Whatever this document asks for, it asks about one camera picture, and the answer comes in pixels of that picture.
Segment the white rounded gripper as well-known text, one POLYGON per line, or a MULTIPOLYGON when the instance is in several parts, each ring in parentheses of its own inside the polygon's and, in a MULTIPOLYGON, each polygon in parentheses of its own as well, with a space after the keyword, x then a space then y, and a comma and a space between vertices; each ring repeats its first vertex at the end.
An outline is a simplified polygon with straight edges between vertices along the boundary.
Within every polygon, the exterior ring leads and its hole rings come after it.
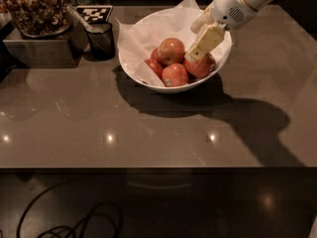
POLYGON ((208 6, 190 26, 197 37, 185 58, 190 61, 201 60, 224 41, 226 27, 231 31, 238 30, 256 15, 257 12, 244 0, 213 0, 211 7, 208 6))

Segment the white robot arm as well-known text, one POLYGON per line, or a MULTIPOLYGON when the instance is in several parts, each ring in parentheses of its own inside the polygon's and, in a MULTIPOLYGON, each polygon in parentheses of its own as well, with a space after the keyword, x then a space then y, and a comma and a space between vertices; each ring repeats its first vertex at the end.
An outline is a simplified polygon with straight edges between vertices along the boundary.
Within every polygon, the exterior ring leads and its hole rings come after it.
POLYGON ((196 39, 185 57, 190 61, 201 60, 223 42, 226 31, 244 27, 261 8, 272 1, 213 0, 190 27, 196 39))

